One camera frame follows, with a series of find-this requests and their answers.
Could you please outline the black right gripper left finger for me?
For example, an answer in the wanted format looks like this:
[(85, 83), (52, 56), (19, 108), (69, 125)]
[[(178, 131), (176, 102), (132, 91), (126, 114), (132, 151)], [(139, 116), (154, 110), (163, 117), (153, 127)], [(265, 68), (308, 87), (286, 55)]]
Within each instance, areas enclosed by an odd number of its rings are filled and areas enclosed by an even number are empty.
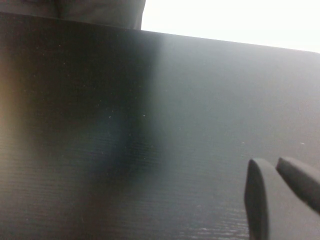
[(251, 240), (318, 240), (320, 213), (301, 201), (264, 159), (250, 159), (244, 204)]

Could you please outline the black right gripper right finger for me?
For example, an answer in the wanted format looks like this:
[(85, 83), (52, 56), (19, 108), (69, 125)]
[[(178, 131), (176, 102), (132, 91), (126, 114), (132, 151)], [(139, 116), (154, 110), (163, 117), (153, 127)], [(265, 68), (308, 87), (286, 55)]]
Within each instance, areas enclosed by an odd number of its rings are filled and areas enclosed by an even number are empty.
[(320, 171), (291, 157), (280, 157), (275, 167), (294, 194), (320, 212)]

